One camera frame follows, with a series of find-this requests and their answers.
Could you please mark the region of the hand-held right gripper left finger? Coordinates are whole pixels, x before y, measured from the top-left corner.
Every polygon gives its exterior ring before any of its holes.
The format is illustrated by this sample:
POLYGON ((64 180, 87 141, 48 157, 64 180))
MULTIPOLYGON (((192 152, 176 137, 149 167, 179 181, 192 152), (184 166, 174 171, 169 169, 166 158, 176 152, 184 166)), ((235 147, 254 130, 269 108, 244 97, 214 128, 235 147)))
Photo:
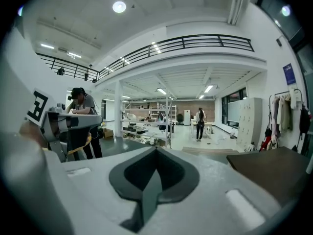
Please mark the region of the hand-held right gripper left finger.
POLYGON ((120 198, 109 182, 110 171, 118 164, 149 150, 148 147, 104 157, 63 163, 62 166, 79 193, 91 201, 109 221, 119 228, 126 222, 130 228, 138 221, 137 203, 120 198))

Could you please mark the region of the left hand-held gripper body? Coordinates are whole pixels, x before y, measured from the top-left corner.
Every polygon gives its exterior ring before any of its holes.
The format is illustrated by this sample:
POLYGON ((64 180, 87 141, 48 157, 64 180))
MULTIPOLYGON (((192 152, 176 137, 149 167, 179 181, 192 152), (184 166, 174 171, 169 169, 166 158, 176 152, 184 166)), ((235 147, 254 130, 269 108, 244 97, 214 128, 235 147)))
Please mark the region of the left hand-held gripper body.
POLYGON ((65 104, 56 102, 49 94, 35 89, 34 103, 26 114, 26 135, 34 139, 42 148, 53 151, 61 162, 67 161, 67 141, 63 133, 68 132, 65 104))

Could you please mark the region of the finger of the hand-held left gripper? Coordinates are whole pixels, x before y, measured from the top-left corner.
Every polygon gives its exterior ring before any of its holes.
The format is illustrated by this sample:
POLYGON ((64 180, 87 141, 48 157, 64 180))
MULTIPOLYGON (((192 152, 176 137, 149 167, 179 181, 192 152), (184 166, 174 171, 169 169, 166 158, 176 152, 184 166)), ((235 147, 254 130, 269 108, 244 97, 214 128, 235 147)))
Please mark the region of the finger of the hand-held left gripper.
POLYGON ((67 117, 68 130, 78 130, 87 127, 92 129, 101 123, 102 118, 99 115, 69 115, 67 117))

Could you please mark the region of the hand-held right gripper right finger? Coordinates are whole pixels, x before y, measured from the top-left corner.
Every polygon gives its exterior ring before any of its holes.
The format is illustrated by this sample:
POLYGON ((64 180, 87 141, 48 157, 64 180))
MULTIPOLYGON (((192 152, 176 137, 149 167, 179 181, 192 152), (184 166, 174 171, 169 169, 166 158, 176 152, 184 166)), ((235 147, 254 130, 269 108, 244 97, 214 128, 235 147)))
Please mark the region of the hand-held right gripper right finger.
POLYGON ((280 211, 272 195, 229 166, 182 151, 169 152, 192 164, 200 181, 181 202, 159 205, 144 234, 243 235, 280 211))

